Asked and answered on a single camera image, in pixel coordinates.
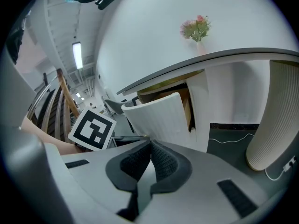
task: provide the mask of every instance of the person's arm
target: person's arm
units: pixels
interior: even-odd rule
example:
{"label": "person's arm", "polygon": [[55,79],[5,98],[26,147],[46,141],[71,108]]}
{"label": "person's arm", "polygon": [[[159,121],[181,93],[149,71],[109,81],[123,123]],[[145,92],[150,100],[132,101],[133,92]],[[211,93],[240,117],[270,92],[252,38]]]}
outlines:
{"label": "person's arm", "polygon": [[62,142],[46,134],[44,131],[35,126],[27,117],[25,117],[25,119],[23,120],[21,128],[22,130],[39,137],[43,143],[54,144],[57,147],[60,155],[78,154],[83,152],[79,147],[73,144]]}

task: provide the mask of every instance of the dark floor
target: dark floor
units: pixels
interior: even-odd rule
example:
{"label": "dark floor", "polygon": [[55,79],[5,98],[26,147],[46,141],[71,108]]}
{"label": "dark floor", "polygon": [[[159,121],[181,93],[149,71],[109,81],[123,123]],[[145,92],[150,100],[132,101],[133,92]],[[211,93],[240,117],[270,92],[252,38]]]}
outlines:
{"label": "dark floor", "polygon": [[[246,134],[254,134],[255,131],[238,131],[238,130],[223,130],[223,129],[211,129],[210,138],[216,139],[220,142],[235,141],[243,138]],[[279,190],[287,187],[289,181],[292,178],[293,172],[290,169],[284,173],[278,181],[271,181],[264,171],[256,172],[250,169],[245,161],[245,152],[248,144],[252,140],[253,136],[247,136],[245,139],[237,143],[220,144],[216,141],[210,140],[207,153],[214,154],[238,170],[242,171],[260,185],[262,189],[268,194],[269,197],[273,196]],[[272,178],[276,178],[282,171],[283,165],[271,166],[267,169],[268,175]]]}

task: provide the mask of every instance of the light fixture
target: light fixture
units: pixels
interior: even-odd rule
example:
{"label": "light fixture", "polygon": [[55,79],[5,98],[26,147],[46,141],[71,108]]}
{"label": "light fixture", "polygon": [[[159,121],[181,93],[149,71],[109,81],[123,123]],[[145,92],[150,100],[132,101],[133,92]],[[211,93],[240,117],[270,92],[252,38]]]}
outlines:
{"label": "light fixture", "polygon": [[83,68],[81,43],[80,42],[73,43],[73,53],[74,53],[76,67],[79,70],[79,69]]}

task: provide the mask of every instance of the black vent slot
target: black vent slot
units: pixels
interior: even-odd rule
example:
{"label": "black vent slot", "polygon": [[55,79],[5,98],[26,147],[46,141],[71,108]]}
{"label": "black vent slot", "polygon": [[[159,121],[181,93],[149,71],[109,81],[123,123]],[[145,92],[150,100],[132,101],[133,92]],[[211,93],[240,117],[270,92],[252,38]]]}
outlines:
{"label": "black vent slot", "polygon": [[242,218],[257,209],[257,206],[231,180],[217,184]]}
{"label": "black vent slot", "polygon": [[82,165],[85,165],[88,163],[89,163],[89,161],[87,161],[86,159],[83,159],[83,160],[79,160],[79,161],[68,162],[65,165],[67,168],[75,168],[75,167],[79,167],[79,166],[82,166]]}

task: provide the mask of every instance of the gray chair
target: gray chair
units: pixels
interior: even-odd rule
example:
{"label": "gray chair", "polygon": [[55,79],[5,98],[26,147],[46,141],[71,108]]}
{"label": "gray chair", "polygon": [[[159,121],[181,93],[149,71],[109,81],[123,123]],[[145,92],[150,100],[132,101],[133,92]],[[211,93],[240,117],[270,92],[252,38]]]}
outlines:
{"label": "gray chair", "polygon": [[[136,100],[138,99],[138,97],[133,98],[132,100],[127,101],[126,99],[122,102],[116,102],[110,99],[104,99],[104,101],[107,103],[107,105],[109,105],[117,114],[123,114],[123,110],[121,109],[122,105],[124,104],[128,104],[129,106],[136,106]],[[128,120],[128,123],[130,125],[131,131],[132,133],[134,133],[134,129],[130,123],[130,121]]]}

